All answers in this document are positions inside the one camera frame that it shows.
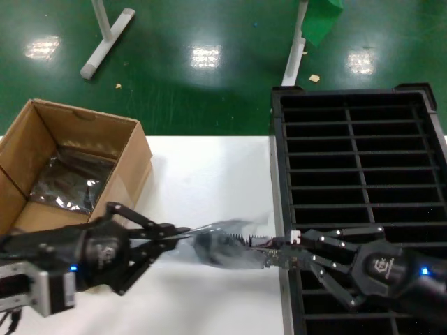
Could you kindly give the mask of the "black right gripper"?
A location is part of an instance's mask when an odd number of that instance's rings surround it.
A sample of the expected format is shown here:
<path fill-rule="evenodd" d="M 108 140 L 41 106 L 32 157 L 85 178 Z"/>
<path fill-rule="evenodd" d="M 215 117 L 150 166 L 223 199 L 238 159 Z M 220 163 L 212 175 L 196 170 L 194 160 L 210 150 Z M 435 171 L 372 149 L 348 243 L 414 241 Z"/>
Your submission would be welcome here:
<path fill-rule="evenodd" d="M 399 309 L 424 320 L 446 319 L 446 261 L 384 240 L 384 228 L 347 228 L 327 232 L 291 231 L 280 250 L 280 267 L 310 271 L 345 308 L 364 304 L 364 296 L 379 305 Z M 351 279 L 360 294 L 353 296 L 332 276 L 348 278 L 350 268 L 315 255 L 320 251 L 355 255 Z"/>

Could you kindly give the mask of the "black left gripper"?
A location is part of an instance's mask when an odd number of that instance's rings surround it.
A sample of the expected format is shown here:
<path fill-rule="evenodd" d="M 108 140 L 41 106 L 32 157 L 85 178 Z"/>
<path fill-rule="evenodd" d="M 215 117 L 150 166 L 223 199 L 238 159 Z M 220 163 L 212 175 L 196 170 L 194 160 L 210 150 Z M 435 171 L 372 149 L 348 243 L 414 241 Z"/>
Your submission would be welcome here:
<path fill-rule="evenodd" d="M 155 223 L 118 202 L 107 202 L 104 218 L 118 215 L 140 228 L 125 229 L 112 220 L 67 225 L 1 237 L 1 259 L 27 261 L 42 269 L 70 270 L 76 288 L 109 285 L 124 295 L 165 252 L 172 251 L 191 228 Z M 130 239 L 147 239 L 130 248 Z"/>

